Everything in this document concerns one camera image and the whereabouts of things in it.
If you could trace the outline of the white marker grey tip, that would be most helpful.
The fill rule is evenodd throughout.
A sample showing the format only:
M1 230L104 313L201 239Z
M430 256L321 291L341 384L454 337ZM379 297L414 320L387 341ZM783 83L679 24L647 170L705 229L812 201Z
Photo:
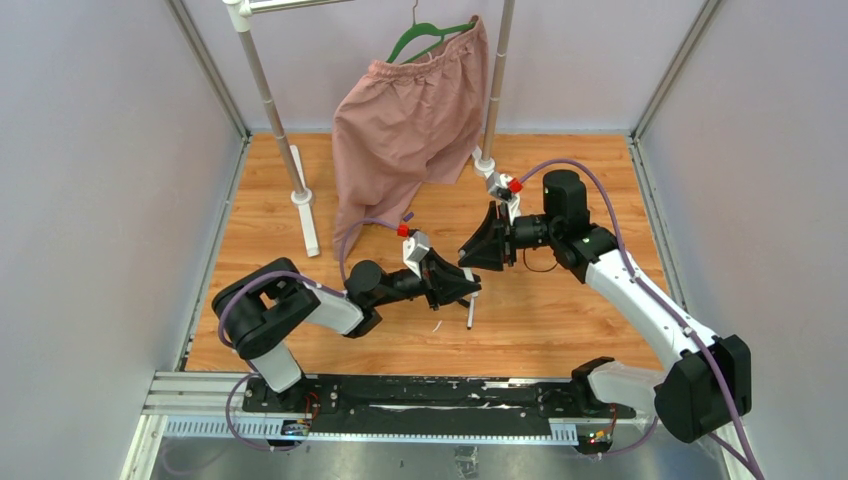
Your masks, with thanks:
M471 330L473 328L474 323L474 314L475 314L475 306L476 306L476 297L474 295L470 296L467 300L467 320L466 320L466 329Z

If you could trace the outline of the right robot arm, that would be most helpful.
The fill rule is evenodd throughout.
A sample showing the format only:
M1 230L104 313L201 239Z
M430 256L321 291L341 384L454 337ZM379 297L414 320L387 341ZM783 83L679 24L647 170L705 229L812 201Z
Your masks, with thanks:
M678 440L692 443L752 409L751 351L737 335L721 337L692 318L637 266L617 234L591 220L579 175L553 170L542 179L543 211L518 210L522 183L486 178L486 216L459 250L459 264L502 271L518 252L548 247L557 264L599 293L632 325L662 365L649 370L599 357L572 372L571 403L584 417L610 404L656 416Z

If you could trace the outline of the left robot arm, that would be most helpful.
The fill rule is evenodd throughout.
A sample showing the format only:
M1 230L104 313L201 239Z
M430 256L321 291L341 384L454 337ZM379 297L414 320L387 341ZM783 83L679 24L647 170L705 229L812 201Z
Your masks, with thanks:
M343 290L306 277L290 259L281 257L222 289L211 307L220 340L265 381L271 404L293 413L304 405L307 389L285 339L301 324L359 338L381 322L380 306L422 297L437 310L462 303L481 288L478 275L466 273L434 250L425 253L416 267L393 272L362 260L351 270Z

